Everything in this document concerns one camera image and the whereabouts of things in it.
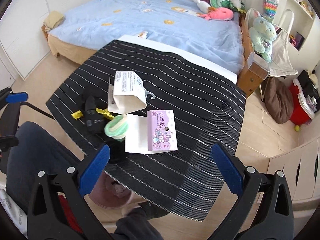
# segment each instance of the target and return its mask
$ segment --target brown bean bag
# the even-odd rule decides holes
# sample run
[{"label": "brown bean bag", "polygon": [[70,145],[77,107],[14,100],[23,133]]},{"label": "brown bean bag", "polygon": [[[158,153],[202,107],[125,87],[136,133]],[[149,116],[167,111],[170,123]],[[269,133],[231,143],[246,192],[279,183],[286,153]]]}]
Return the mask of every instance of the brown bean bag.
[{"label": "brown bean bag", "polygon": [[293,97],[289,89],[278,78],[268,78],[265,103],[269,114],[277,123],[289,121],[293,113]]}]

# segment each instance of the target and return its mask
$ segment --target gold ribbon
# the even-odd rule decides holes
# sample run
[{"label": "gold ribbon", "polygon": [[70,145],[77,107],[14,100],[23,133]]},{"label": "gold ribbon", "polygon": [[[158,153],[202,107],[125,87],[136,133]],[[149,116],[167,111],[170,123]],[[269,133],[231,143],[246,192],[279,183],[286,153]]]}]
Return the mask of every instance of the gold ribbon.
[{"label": "gold ribbon", "polygon": [[74,112],[73,114],[71,114],[72,115],[72,117],[74,118],[74,119],[79,119],[79,118],[81,118],[81,117],[83,117],[83,114],[82,114],[82,112],[80,111],[80,110],[78,110],[78,111],[76,111],[76,112]]},{"label": "gold ribbon", "polygon": [[[108,111],[108,109],[102,110],[102,109],[96,108],[96,111],[97,111],[98,114],[103,114],[104,117],[109,119],[109,120],[114,119],[114,116]],[[81,117],[83,117],[83,114],[82,114],[82,112],[80,110],[74,112],[71,115],[76,120],[81,118]]]},{"label": "gold ribbon", "polygon": [[112,120],[114,119],[114,116],[108,111],[108,109],[102,110],[99,108],[96,108],[97,113],[103,114],[105,118]]}]

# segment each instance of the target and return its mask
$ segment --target white paper packaging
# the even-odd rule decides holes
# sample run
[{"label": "white paper packaging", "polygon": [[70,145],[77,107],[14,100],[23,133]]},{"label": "white paper packaging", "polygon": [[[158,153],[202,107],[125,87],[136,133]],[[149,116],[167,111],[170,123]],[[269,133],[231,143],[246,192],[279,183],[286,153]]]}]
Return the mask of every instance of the white paper packaging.
[{"label": "white paper packaging", "polygon": [[108,93],[108,111],[112,113],[127,114],[147,107],[143,81],[134,71],[117,71]]}]

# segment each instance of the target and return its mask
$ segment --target purple packaging card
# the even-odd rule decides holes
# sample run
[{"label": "purple packaging card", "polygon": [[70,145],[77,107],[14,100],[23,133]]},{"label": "purple packaging card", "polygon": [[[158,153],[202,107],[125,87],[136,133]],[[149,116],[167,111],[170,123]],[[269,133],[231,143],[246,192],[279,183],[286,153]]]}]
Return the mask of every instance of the purple packaging card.
[{"label": "purple packaging card", "polygon": [[148,151],[176,151],[177,136],[173,110],[150,110],[148,117]]}]

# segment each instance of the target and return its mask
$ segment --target green plush toy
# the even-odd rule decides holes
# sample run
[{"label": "green plush toy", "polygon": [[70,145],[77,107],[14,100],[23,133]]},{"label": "green plush toy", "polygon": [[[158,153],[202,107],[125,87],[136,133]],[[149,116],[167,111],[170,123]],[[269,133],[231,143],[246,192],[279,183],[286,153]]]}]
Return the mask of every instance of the green plush toy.
[{"label": "green plush toy", "polygon": [[258,11],[254,12],[253,26],[249,29],[252,47],[261,54],[263,59],[270,63],[272,55],[272,42],[276,40],[277,33],[273,24],[263,18]]},{"label": "green plush toy", "polygon": [[210,4],[215,8],[228,8],[234,12],[239,12],[242,9],[240,0],[210,0]]}]

